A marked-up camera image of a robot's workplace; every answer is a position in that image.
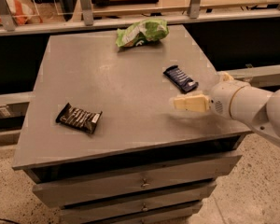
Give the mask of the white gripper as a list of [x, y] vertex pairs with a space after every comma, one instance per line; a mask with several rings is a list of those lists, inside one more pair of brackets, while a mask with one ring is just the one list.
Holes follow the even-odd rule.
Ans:
[[217, 74], [220, 82], [210, 90], [209, 99], [203, 94], [179, 96], [173, 100], [175, 109], [204, 113], [209, 110], [210, 105], [210, 110], [214, 114], [225, 119], [231, 119], [231, 102], [233, 97], [236, 92], [244, 87], [249, 87], [250, 84], [233, 80], [233, 76], [225, 71], [220, 71]]

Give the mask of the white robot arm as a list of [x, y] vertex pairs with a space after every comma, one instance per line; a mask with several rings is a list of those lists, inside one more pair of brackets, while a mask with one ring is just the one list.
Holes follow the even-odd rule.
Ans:
[[178, 110], [207, 112], [243, 123], [253, 133], [280, 147], [280, 90], [252, 87], [248, 82], [219, 72], [219, 82], [207, 92], [174, 98]]

